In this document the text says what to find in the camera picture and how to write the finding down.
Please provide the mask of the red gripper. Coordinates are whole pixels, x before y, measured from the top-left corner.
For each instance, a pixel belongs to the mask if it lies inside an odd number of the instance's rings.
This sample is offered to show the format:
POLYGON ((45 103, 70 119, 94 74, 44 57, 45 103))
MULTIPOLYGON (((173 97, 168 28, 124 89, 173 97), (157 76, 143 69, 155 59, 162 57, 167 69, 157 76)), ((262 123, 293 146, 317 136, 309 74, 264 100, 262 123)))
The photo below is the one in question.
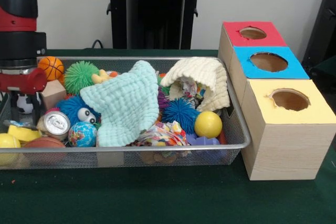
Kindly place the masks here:
POLYGON ((1 69, 1 91, 10 94, 10 105, 12 120, 19 120, 19 109, 17 107, 18 94, 34 94, 31 96, 33 105, 33 123, 37 125, 43 103, 36 92, 42 92, 47 84, 47 77, 41 68, 29 69, 1 69))

